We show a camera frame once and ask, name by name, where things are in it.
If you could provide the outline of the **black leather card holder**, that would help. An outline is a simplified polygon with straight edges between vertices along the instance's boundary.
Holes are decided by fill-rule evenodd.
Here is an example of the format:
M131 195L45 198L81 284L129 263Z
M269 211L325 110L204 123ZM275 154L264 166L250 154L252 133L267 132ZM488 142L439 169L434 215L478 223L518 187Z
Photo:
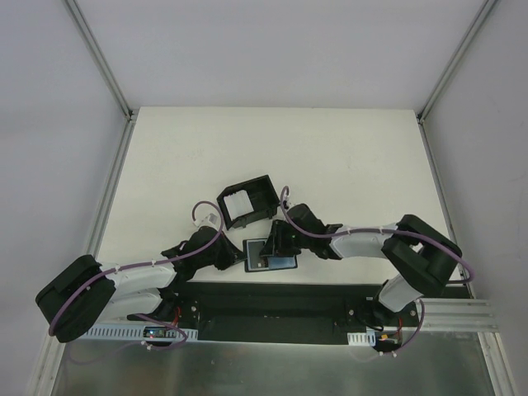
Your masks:
M247 249L246 249L247 240L254 240L254 239L246 239L243 241L243 251L246 253L246 255L247 255ZM289 269L295 269L298 267L297 257L265 257L265 258L267 261L267 268L264 271L289 270ZM264 271L249 272L247 270L247 260L244 263L244 270L247 273L264 272Z

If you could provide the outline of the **black card tray box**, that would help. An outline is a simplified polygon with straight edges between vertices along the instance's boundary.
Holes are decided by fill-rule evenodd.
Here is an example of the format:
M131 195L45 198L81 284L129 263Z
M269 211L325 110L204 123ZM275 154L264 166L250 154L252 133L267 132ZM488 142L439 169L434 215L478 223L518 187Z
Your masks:
M278 211L279 197L268 175L227 186L216 198L226 229L246 228Z

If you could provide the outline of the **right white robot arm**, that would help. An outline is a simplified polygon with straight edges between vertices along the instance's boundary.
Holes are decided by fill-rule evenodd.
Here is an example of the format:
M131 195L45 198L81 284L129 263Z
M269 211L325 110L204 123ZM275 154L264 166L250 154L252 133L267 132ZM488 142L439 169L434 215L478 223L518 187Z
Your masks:
M276 220L261 257L295 257L309 250L323 260L369 257L388 260L397 275L383 283L369 303L370 315L390 325L423 296L438 296L460 263L460 248L414 214L380 228L324 224L306 204L290 207Z

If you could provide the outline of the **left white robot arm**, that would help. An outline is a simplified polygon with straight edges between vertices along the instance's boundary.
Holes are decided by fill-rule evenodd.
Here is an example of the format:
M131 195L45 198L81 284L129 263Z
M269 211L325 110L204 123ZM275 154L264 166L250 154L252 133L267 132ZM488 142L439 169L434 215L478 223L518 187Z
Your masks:
M161 255L159 262L125 266L103 265L90 254L78 257L35 297L50 336L71 342L94 324L118 318L172 322L180 286L207 266L224 271L246 258L210 226L198 228Z

